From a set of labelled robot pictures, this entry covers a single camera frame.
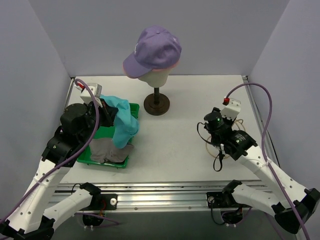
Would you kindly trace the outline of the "teal cap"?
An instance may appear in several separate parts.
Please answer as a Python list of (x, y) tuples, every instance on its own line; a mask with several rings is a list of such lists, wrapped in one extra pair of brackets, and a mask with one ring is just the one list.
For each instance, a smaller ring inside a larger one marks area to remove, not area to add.
[(110, 106), (118, 109), (114, 119), (114, 134), (112, 141), (116, 148), (124, 148), (140, 129), (139, 121), (132, 116), (130, 103), (127, 99), (116, 96), (102, 95), (101, 98)]

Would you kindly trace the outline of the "grey cap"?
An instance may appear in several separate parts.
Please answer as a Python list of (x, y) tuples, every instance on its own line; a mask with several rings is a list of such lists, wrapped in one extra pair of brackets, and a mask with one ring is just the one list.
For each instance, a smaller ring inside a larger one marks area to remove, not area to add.
[(127, 143), (123, 148), (117, 148), (111, 138), (98, 138), (90, 142), (89, 148), (92, 161), (100, 164), (106, 162), (119, 164), (126, 160), (135, 147)]

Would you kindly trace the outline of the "pink baseball cap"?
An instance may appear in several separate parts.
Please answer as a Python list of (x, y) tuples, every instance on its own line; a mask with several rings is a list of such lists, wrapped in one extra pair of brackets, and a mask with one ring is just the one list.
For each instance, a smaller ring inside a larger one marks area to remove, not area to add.
[(160, 73), (164, 71), (171, 71), (178, 65), (178, 63), (179, 61), (177, 61), (175, 64), (171, 65), (170, 67), (162, 68), (162, 69), (151, 69), (143, 66), (135, 66), (134, 68), (132, 68), (132, 67), (129, 67), (128, 63), (123, 63), (122, 69), (124, 74), (130, 79), (138, 79), (139, 77), (142, 77), (143, 75), (148, 73)]

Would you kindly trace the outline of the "purple baseball cap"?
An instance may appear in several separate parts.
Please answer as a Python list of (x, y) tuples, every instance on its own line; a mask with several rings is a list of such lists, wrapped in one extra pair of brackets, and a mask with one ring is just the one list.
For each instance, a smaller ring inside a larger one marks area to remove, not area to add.
[(180, 60), (181, 53), (179, 39), (164, 27), (153, 25), (141, 32), (122, 67), (125, 75), (137, 79), (153, 70), (173, 67)]

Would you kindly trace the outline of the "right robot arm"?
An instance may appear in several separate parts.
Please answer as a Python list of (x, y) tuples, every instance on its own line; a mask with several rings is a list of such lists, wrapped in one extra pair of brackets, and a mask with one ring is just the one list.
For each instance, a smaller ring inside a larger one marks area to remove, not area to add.
[(223, 203), (230, 207), (235, 204), (254, 207), (274, 217), (287, 232), (297, 234), (317, 209), (319, 191), (307, 189), (264, 157), (261, 147), (247, 132), (232, 128), (234, 121), (217, 107), (206, 114), (203, 125), (211, 136), (208, 144), (218, 149), (220, 161), (230, 156), (255, 174), (271, 193), (232, 180), (222, 190)]

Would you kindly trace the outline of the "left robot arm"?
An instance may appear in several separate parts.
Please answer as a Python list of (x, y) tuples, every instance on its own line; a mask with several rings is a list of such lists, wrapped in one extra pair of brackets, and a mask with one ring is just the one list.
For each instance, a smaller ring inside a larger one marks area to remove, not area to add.
[(83, 183), (70, 196), (47, 207), (62, 178), (89, 146), (99, 127), (111, 127), (118, 109), (96, 102), (74, 103), (65, 108), (60, 126), (48, 141), (26, 193), (0, 221), (0, 233), (14, 240), (49, 240), (55, 230), (80, 210), (102, 206), (101, 189)]

